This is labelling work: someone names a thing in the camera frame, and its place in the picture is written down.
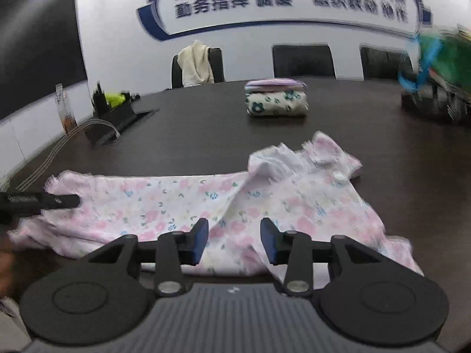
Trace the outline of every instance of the chair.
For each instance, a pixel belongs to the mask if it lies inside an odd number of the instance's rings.
[[[360,48],[361,65],[365,79],[392,79],[397,81],[397,72],[409,76],[412,63],[401,51],[378,50],[363,46]]]
[[[328,45],[274,45],[275,77],[335,76]]]
[[[181,67],[178,65],[178,55],[172,60],[172,89],[183,87]],[[213,71],[214,83],[224,82],[224,69],[222,67],[222,52],[220,48],[211,48],[208,51],[209,65]]]

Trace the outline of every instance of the wooden table surface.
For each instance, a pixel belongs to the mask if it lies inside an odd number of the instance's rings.
[[[84,136],[77,137],[33,188],[66,169],[128,176],[242,171],[250,153],[280,142],[299,149],[321,130],[360,159],[357,191],[388,235],[411,240],[424,273],[447,293],[450,313],[439,342],[457,349],[471,339],[471,132],[404,112],[401,88],[393,82],[303,80],[305,119],[249,117],[242,81],[143,97],[136,111],[160,110],[114,146],[92,148]]]

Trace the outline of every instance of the silver screw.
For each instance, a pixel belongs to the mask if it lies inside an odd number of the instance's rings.
[[[291,292],[303,293],[309,290],[309,284],[303,280],[293,280],[286,286]]]
[[[162,293],[172,294],[178,292],[181,289],[181,285],[177,282],[163,282],[159,284],[157,289]]]

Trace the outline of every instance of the folded clothes stack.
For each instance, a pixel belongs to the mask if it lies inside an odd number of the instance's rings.
[[[306,84],[289,78],[259,79],[246,83],[247,112],[254,116],[303,116],[308,112]]]

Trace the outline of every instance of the child's garment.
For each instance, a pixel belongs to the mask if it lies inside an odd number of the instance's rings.
[[[248,171],[208,176],[105,177],[64,172],[46,183],[53,194],[78,194],[79,208],[45,211],[22,219],[10,238],[18,246],[50,247],[79,258],[122,235],[140,241],[165,232],[189,231],[209,221],[201,263],[185,273],[255,275],[271,266],[260,240],[260,220],[270,217],[281,231],[295,229],[314,240],[344,234],[420,272],[407,240],[385,236],[375,211],[349,181],[360,162],[318,132],[293,152],[284,144],[249,157]],[[325,264],[315,264],[314,282],[328,282]]]

